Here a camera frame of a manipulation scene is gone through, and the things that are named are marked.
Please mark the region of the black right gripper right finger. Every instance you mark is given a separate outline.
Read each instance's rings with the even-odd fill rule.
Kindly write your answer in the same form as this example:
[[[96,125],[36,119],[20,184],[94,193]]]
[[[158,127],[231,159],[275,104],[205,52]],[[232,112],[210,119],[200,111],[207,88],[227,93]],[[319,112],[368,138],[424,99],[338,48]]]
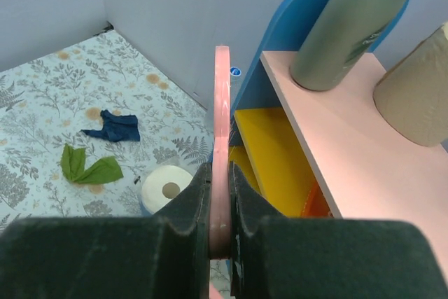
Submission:
[[[402,221],[289,218],[229,167],[236,298],[438,298],[440,267]]]

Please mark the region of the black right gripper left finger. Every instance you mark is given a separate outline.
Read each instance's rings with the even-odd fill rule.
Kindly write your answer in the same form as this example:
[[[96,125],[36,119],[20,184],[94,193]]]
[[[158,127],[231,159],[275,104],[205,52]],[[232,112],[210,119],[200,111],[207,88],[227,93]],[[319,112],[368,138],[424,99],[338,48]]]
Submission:
[[[207,298],[211,165],[147,217],[24,218],[1,234],[2,298]]]

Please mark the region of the pink hand brush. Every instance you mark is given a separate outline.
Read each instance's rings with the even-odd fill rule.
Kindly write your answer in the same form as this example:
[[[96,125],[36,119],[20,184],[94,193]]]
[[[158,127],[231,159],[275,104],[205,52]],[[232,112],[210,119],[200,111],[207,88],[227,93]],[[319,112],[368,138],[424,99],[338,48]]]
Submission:
[[[215,50],[213,102],[209,257],[216,260],[230,256],[232,233],[229,188],[230,48],[227,46],[218,46]]]

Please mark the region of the small green paper scrap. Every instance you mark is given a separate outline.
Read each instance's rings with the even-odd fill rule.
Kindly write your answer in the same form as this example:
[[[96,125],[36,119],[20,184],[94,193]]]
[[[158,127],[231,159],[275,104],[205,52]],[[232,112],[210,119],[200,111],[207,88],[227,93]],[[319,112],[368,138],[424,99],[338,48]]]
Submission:
[[[73,148],[65,144],[60,166],[64,177],[70,182],[77,182],[85,171],[85,148]]]

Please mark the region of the dark blue paper scrap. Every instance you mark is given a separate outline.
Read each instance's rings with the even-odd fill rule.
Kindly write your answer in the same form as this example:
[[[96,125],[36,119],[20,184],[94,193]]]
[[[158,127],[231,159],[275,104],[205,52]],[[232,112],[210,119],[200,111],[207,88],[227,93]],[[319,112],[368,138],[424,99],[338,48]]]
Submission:
[[[103,125],[100,130],[81,130],[86,136],[109,142],[140,141],[139,121],[135,115],[115,116],[108,110],[102,110],[100,116]]]

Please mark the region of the orange snack packet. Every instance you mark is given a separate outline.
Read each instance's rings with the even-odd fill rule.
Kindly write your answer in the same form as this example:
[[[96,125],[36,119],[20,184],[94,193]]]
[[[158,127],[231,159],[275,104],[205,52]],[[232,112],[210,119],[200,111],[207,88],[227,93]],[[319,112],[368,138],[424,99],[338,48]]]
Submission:
[[[333,214],[319,185],[315,183],[309,191],[301,217],[328,218],[332,216]]]

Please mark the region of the white toilet paper roll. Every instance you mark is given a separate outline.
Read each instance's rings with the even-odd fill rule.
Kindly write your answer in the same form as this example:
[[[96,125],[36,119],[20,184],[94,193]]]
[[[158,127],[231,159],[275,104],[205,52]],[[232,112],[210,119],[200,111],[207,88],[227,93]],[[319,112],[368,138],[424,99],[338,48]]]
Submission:
[[[163,165],[154,169],[143,181],[141,196],[153,214],[171,202],[192,181],[193,176],[181,167]]]

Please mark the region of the blue yellow pink shelf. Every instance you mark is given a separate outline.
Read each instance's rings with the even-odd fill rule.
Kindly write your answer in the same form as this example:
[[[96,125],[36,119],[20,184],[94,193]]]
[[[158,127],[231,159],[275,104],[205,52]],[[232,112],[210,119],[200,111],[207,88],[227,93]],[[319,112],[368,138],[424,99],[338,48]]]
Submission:
[[[447,222],[447,152],[413,144],[376,110],[384,68],[366,53],[335,89],[296,85],[288,67],[328,0],[283,0],[234,103],[263,196],[288,216],[318,193],[337,217]]]

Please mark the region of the clear plastic water bottle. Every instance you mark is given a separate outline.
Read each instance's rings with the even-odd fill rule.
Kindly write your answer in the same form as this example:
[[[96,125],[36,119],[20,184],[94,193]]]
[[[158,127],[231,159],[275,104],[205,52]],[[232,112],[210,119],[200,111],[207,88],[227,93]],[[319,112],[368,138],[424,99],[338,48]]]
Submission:
[[[238,67],[230,67],[230,94],[231,98],[237,95],[239,90],[239,81],[241,79],[242,72]]]

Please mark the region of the beige cylinder container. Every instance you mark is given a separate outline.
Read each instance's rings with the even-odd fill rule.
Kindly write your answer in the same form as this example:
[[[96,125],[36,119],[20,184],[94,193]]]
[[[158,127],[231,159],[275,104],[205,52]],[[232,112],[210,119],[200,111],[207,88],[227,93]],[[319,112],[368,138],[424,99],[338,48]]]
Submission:
[[[447,23],[438,27],[376,84],[374,104],[410,141],[427,147],[447,139]]]

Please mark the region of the grey green metal bottle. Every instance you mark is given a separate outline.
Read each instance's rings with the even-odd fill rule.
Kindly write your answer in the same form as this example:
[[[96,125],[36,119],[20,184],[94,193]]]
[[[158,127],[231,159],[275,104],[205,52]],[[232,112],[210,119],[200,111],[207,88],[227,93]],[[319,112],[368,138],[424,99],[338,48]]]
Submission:
[[[406,0],[329,0],[290,64],[313,91],[332,90],[396,18]]]

